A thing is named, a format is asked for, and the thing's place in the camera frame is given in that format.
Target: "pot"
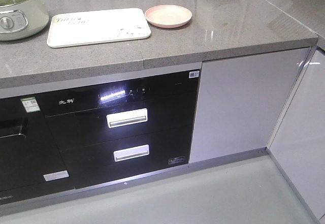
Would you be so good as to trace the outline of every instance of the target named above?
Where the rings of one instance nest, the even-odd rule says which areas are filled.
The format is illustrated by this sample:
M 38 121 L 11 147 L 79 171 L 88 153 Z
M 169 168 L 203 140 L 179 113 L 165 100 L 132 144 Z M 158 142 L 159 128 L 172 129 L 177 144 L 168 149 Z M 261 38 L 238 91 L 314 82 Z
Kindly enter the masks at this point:
M 18 40 L 41 31 L 49 21 L 45 0 L 0 0 L 0 41 Z

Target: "button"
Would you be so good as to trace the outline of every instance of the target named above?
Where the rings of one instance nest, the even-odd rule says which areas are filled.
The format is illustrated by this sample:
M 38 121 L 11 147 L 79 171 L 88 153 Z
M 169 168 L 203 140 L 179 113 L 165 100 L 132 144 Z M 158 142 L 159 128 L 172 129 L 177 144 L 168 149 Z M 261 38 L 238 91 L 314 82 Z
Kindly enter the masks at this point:
M 0 26 L 4 29 L 11 29 L 14 26 L 14 21 L 10 17 L 0 19 Z

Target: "white drawer handle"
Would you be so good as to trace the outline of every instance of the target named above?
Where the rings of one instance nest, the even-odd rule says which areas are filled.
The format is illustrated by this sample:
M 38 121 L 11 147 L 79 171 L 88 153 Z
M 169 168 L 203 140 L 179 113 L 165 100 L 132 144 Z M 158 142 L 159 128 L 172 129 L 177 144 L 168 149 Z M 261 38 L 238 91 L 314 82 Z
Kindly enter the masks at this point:
M 133 111 L 124 111 L 124 112 L 109 114 L 106 116 L 106 119 L 109 128 L 117 127 L 117 126 L 125 126 L 125 125 L 148 121 L 148 111 L 147 108 L 133 110 Z
M 128 149 L 122 149 L 114 151 L 114 160 L 116 162 L 125 161 L 127 159 L 133 159 L 148 155 L 149 152 L 149 145 L 142 145 Z

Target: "gray floor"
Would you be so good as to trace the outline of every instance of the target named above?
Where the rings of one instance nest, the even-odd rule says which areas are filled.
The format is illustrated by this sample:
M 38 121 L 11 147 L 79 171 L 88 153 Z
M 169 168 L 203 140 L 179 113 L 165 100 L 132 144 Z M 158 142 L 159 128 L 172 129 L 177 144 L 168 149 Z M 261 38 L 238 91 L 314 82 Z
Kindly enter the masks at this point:
M 14 223 L 314 223 L 268 156 L 0 217 Z

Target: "white cabinet door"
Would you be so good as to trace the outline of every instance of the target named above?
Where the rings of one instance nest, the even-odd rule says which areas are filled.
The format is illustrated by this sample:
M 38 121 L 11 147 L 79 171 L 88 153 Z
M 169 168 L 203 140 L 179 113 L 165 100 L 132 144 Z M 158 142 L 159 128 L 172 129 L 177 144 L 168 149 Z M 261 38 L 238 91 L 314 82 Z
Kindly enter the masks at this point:
M 315 216 L 325 212 L 325 55 L 316 51 L 270 151 Z
M 266 147 L 308 50 L 204 62 L 190 163 Z

